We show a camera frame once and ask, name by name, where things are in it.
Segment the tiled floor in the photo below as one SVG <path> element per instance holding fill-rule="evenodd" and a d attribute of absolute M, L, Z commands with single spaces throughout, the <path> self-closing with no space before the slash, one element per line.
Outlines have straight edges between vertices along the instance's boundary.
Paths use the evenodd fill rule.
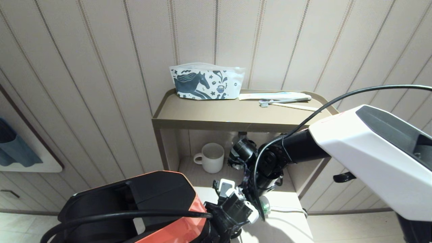
<path fill-rule="evenodd" d="M 58 223 L 54 216 L 0 213 L 0 243 L 39 243 Z M 308 223 L 317 243 L 404 243 L 394 212 L 309 216 Z"/>

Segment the beige wall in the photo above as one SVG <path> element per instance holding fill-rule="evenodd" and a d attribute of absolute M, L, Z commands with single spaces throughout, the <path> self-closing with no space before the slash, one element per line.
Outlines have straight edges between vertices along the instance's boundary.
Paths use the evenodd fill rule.
<path fill-rule="evenodd" d="M 58 211 L 75 192 L 161 169 L 150 119 L 174 87 L 170 65 L 246 67 L 244 88 L 309 90 L 327 99 L 379 84 L 431 85 L 430 3 L 0 0 L 0 84 L 65 165 L 59 174 L 0 173 L 0 187 L 22 196 L 0 196 L 0 208 Z M 432 130 L 426 92 L 368 93 L 337 106 L 363 103 Z M 331 164 L 326 175 L 343 170 Z M 308 209 L 328 208 L 348 191 L 324 172 L 302 198 Z M 365 199 L 352 193 L 343 200 L 357 196 L 353 203 L 336 202 L 385 206 L 358 188 Z"/>

